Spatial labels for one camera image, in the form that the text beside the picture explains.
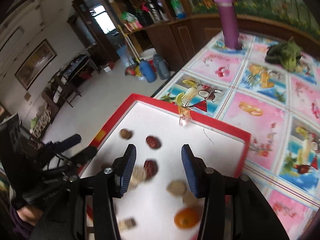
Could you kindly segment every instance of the tray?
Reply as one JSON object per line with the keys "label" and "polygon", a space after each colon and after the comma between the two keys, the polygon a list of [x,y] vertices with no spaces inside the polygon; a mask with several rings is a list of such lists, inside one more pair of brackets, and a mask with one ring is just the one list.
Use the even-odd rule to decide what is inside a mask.
{"label": "tray", "polygon": [[[194,155],[221,174],[238,177],[249,147],[250,134],[236,127],[191,112],[192,121],[179,126],[177,106],[153,98],[132,94],[111,116],[91,142],[98,148],[96,157],[81,171],[81,177],[92,176],[105,163],[122,156],[128,144],[137,148],[136,165],[155,159],[158,173],[148,182],[130,189],[121,199],[114,199],[118,220],[133,217],[137,226],[121,232],[130,239],[190,239],[199,229],[178,229],[174,215],[184,208],[181,197],[173,197],[166,186],[173,179],[187,178],[181,161],[181,147],[189,144]],[[129,140],[119,136],[123,128],[133,131]],[[151,149],[148,135],[161,141],[161,148]]]}

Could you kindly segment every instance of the gray floor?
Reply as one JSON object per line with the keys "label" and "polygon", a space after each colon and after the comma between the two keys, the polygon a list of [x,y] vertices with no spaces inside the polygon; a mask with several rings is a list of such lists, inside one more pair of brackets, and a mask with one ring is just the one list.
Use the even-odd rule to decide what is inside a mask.
{"label": "gray floor", "polygon": [[78,133],[82,141],[73,147],[68,155],[87,147],[100,128],[116,111],[121,103],[131,94],[151,96],[165,81],[159,77],[153,83],[140,81],[135,76],[124,75],[125,66],[119,60],[109,72],[92,74],[92,78],[79,87],[82,97],[75,97],[73,108],[64,104],[48,127],[43,141],[56,142]]}

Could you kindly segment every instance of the orange fruit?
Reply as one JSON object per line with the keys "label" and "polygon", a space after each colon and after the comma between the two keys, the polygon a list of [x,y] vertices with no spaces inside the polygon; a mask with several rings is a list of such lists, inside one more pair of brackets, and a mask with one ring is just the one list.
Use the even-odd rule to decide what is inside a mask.
{"label": "orange fruit", "polygon": [[191,228],[200,221],[198,209],[188,207],[180,210],[174,217],[174,223],[178,228]]}

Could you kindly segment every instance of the gray thermos flask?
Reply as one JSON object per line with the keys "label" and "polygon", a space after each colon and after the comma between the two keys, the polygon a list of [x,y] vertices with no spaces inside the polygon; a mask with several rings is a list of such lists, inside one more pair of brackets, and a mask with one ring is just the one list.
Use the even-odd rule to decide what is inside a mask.
{"label": "gray thermos flask", "polygon": [[170,77],[167,63],[159,54],[155,54],[153,56],[153,64],[157,68],[160,79],[167,79],[168,77]]}

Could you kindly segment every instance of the blue thermos flask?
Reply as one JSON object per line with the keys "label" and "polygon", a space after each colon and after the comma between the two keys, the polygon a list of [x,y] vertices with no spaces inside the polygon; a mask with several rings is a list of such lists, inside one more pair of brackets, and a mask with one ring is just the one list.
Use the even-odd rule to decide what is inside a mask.
{"label": "blue thermos flask", "polygon": [[170,77],[167,63],[159,54],[154,55],[153,64],[157,68],[160,79],[167,79],[168,77]]}
{"label": "blue thermos flask", "polygon": [[142,75],[146,78],[148,83],[152,83],[157,79],[156,74],[153,72],[149,62],[142,60],[140,61],[140,71]]}

